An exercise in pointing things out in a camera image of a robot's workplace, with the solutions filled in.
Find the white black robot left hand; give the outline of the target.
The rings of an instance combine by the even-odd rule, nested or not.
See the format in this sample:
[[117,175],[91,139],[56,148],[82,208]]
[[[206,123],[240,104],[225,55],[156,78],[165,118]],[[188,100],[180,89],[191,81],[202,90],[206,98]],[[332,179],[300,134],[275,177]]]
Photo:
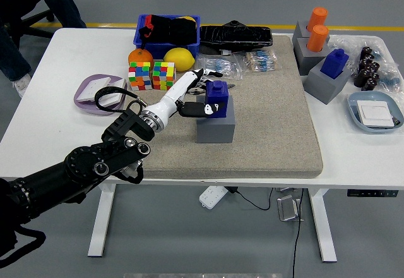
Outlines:
[[188,90],[195,87],[200,79],[208,75],[223,76],[219,72],[203,68],[184,73],[159,102],[146,106],[142,110],[140,118],[154,131],[160,132],[168,125],[169,118],[176,112],[182,117],[207,118],[222,110],[225,107],[224,102],[214,102],[211,104],[200,102],[183,103],[184,96]]

